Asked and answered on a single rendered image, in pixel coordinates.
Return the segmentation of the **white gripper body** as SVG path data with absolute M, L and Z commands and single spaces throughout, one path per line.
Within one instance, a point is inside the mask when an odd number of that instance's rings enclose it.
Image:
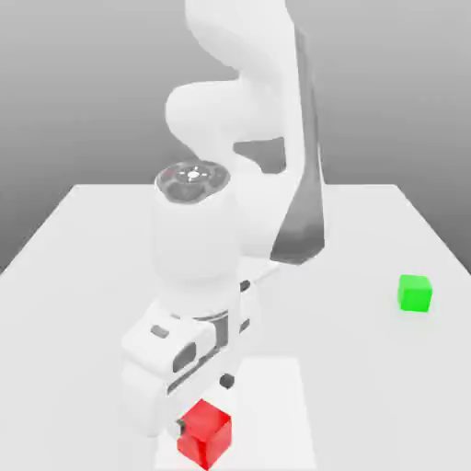
M 164 379 L 125 360 L 121 376 L 124 406 L 142 435 L 159 437 L 167 433 L 171 420 L 182 418 L 227 370 L 221 360 L 209 360 L 168 395 Z

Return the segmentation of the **small red cube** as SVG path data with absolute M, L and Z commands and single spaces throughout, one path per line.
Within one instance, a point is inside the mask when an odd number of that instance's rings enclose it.
M 208 471 L 231 446 L 231 416 L 200 399 L 182 420 L 184 431 L 177 440 L 178 451 Z

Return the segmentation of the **small green cube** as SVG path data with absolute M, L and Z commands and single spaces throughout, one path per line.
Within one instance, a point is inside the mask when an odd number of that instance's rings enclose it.
M 432 286 L 428 277 L 401 274 L 397 288 L 398 306 L 403 311 L 427 313 L 430 309 Z

